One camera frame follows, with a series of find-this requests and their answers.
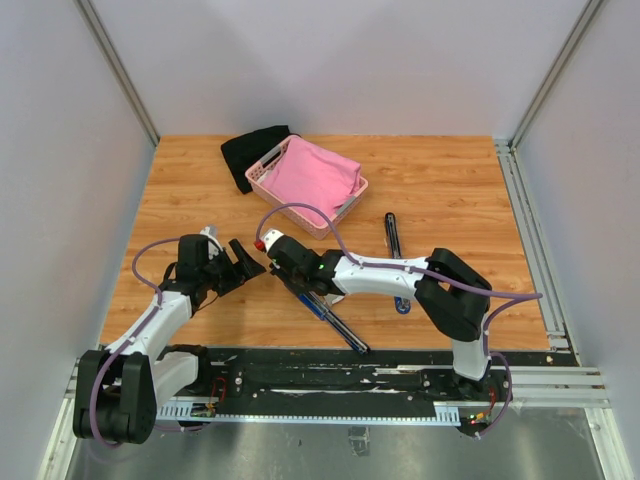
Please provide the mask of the silver staple strips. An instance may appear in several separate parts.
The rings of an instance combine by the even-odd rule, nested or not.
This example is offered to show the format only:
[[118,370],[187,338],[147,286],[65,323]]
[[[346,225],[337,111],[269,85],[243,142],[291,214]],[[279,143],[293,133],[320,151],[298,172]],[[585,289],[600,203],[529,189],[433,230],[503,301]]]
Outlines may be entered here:
[[333,295],[333,294],[330,294],[324,297],[325,302],[330,306],[337,304],[343,299],[344,299],[344,296]]

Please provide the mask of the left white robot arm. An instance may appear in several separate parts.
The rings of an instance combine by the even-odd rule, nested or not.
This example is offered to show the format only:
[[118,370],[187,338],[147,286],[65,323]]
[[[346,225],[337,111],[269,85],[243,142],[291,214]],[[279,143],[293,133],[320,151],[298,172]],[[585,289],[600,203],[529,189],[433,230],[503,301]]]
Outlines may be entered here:
[[142,278],[153,296],[120,338],[79,359],[72,430],[107,448],[142,444],[157,411],[179,391],[200,396],[214,383],[208,351],[169,344],[210,293],[222,297],[265,273],[236,239],[223,247],[210,229],[176,239],[177,258],[160,283]]

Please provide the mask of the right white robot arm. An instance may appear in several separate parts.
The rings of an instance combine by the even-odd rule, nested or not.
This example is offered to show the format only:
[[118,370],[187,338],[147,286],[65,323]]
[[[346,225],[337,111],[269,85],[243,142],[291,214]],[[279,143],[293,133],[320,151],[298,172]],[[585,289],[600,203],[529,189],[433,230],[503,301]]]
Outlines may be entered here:
[[319,297],[378,294],[419,305],[451,340],[453,387],[474,400],[489,387],[486,323],[490,284],[453,252],[436,248],[429,257],[380,259],[342,250],[318,254],[293,237],[270,229],[260,237],[274,272]]

